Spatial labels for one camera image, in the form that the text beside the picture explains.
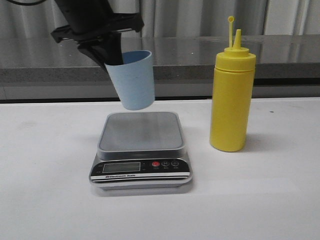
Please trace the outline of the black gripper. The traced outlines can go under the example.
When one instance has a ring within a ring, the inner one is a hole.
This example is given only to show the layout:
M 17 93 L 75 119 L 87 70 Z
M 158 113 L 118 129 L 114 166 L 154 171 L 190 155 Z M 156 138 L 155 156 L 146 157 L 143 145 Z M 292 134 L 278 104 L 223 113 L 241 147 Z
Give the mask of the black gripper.
M 139 12 L 115 13 L 107 0 L 57 0 L 55 3 L 67 25 L 56 28 L 51 33 L 53 39 L 56 43 L 100 39 L 92 46 L 79 44 L 77 49 L 102 69 L 106 69 L 105 65 L 123 64 L 121 33 L 138 33 L 144 26 Z

